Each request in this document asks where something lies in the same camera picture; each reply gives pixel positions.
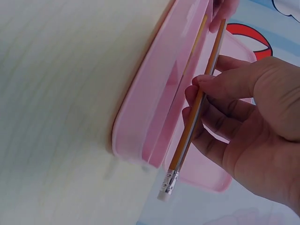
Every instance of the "pencil case compartment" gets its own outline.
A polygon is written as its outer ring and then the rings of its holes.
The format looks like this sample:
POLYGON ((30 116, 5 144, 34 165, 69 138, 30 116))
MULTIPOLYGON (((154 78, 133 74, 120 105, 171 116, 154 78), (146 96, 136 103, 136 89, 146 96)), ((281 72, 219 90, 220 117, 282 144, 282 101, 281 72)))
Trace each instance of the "pencil case compartment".
MULTIPOLYGON (((209 32, 213 0, 176 0, 131 84, 112 132, 112 150, 123 160, 167 170, 183 131, 184 91, 203 74, 216 34, 209 32), (197 33, 207 17, 182 76, 197 33)), ((225 34, 221 54, 254 61, 254 53, 225 34)), ((180 180, 210 191, 225 190, 231 177, 190 146, 180 180)))

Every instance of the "metal ferrule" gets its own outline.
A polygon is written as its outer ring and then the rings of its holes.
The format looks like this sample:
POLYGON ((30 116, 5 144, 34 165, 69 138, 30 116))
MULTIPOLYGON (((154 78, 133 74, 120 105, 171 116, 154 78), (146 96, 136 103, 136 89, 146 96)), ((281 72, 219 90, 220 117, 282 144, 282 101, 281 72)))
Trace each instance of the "metal ferrule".
POLYGON ((179 176, 179 172, 177 172, 175 170, 168 170, 160 191, 171 195, 172 191, 174 189, 175 183, 178 180, 178 176, 179 176))

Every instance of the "white cloud print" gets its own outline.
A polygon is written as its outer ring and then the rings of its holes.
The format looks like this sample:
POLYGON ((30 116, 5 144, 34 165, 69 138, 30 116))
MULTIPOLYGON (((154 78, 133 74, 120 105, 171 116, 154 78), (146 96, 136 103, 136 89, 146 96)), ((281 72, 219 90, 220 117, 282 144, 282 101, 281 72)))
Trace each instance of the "white cloud print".
POLYGON ((274 7, 286 16, 292 16, 300 22, 300 0, 272 0, 274 7))

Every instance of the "pencil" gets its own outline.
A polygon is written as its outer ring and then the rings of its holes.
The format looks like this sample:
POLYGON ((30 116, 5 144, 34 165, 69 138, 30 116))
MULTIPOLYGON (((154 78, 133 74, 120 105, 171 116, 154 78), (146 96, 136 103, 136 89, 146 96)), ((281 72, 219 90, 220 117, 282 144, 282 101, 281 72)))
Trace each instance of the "pencil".
MULTIPOLYGON (((219 56, 219 53, 220 53, 224 33, 226 31, 226 24, 227 24, 226 19, 223 19, 221 24, 220 24, 214 46, 212 48, 210 58, 208 60, 207 67, 205 69, 205 74, 213 75, 213 73, 214 73, 215 66, 216 66, 218 56, 219 56)), ((198 35, 200 35, 199 33, 202 32, 201 31, 202 25, 203 25, 203 23, 200 26, 198 35)), ((174 154, 174 156, 172 158, 172 161, 170 163, 168 172, 167 172, 167 174, 165 176, 165 179, 164 179, 164 182, 162 184, 161 190, 159 191, 159 194, 158 194, 158 197, 157 197, 159 200, 162 200, 162 201, 166 202, 172 194, 175 183, 176 183, 176 181, 179 177, 179 173, 180 173, 181 167, 183 165, 184 159, 187 155, 188 148, 189 148, 189 146, 192 142, 192 136, 194 135, 194 129, 195 129, 195 126, 196 126, 196 122, 197 122, 197 119, 199 117, 199 114, 200 114, 200 111, 201 111, 201 108, 203 106, 203 103, 204 103, 205 99, 206 99, 206 94, 203 93, 199 89, 199 91, 197 93, 197 96, 196 96, 196 99, 195 99, 195 102, 193 104, 192 110, 190 112, 188 122, 185 125, 185 128, 184 128, 183 133, 182 133, 181 138, 180 138, 180 141, 179 141, 178 146, 176 148, 175 154, 174 154)))

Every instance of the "cartoon print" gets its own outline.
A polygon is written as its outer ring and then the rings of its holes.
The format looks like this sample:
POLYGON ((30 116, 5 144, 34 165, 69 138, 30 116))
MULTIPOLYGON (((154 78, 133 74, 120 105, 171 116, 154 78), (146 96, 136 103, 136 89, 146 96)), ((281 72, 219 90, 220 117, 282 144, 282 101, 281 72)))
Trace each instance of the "cartoon print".
POLYGON ((252 50, 257 60, 273 55, 267 39, 254 28, 240 23, 229 23, 226 29, 252 50))
POLYGON ((255 208, 238 210, 232 215, 221 217, 204 225, 283 225, 281 214, 268 213, 260 215, 255 208))
POLYGON ((299 0, 272 0, 274 8, 283 15, 291 16, 300 22, 299 0))

